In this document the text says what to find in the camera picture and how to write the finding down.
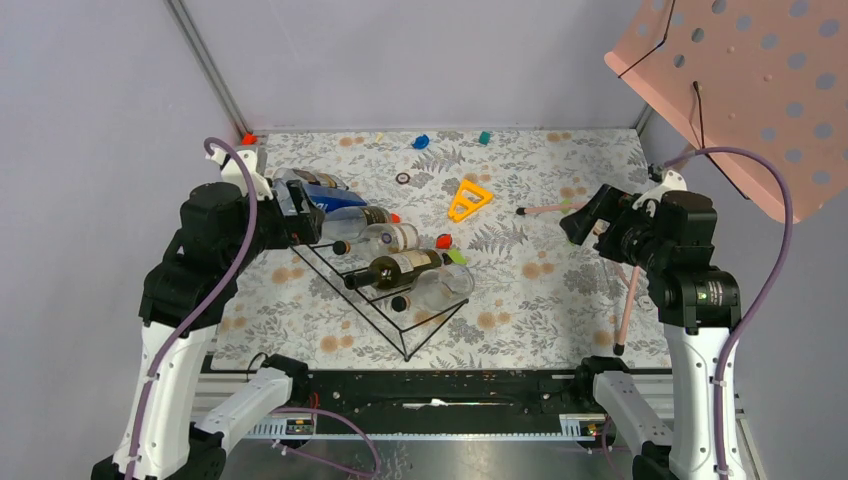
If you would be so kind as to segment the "black wire wine rack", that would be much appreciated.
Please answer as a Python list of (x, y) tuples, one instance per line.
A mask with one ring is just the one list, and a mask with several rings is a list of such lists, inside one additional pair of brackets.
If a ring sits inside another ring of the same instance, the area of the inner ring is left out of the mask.
[(409, 286), (392, 291), (378, 291), (371, 287), (349, 290), (343, 285), (343, 280), (349, 274), (364, 271), (366, 266), (349, 271), (337, 268), (329, 258), (330, 247), (329, 243), (299, 245), (293, 246), (290, 251), (311, 268), (334, 295), (378, 333), (406, 363), (420, 353), (445, 324), (469, 303), (468, 298), (457, 300), (419, 320), (415, 319), (417, 312), (412, 308), (396, 312), (391, 307), (391, 300), (409, 292)]

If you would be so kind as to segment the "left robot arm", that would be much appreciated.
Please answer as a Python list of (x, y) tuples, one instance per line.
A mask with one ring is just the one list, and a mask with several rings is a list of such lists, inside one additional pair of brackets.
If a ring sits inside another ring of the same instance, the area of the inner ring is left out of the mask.
[(96, 479), (216, 479), (232, 448), (269, 413), (312, 399), (303, 362), (269, 355), (246, 384), (203, 420), (193, 401), (208, 348), (237, 278), (260, 254), (313, 245), (324, 214), (309, 198), (313, 174), (264, 176), (265, 155), (210, 137), (221, 178), (195, 188), (162, 261), (146, 276), (140, 305), (142, 357), (125, 433)]

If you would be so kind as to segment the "clear bottle black cap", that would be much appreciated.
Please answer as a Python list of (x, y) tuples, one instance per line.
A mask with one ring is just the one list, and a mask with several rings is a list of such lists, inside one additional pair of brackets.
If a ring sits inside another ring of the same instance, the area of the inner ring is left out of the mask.
[(474, 287), (474, 277), (465, 265), (443, 265), (422, 273), (409, 291), (391, 300), (391, 308), (395, 312), (418, 308), (435, 313), (466, 300)]

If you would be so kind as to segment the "short clear glass bottle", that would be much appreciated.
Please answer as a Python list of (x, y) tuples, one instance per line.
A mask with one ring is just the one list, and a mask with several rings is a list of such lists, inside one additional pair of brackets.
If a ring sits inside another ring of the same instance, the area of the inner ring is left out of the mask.
[(373, 224), (366, 227), (353, 240), (338, 240), (332, 245), (337, 256), (357, 255), (376, 258), (421, 246), (418, 230), (408, 223)]

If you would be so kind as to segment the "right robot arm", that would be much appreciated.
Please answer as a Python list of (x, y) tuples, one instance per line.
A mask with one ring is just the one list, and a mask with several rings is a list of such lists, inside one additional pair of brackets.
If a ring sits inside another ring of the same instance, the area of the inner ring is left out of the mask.
[(584, 360), (573, 396), (583, 410), (603, 409), (615, 424), (632, 452), (636, 479), (741, 479), (735, 353), (786, 262), (791, 193), (784, 176), (774, 171), (784, 204), (781, 246), (760, 292), (743, 308), (736, 279), (711, 262), (717, 225), (713, 202), (689, 191), (674, 167), (667, 162), (663, 180), (640, 195), (603, 185), (560, 223), (568, 240), (580, 245), (605, 222), (597, 253), (645, 273), (672, 360), (674, 426), (664, 427), (635, 391), (624, 364), (612, 357)]

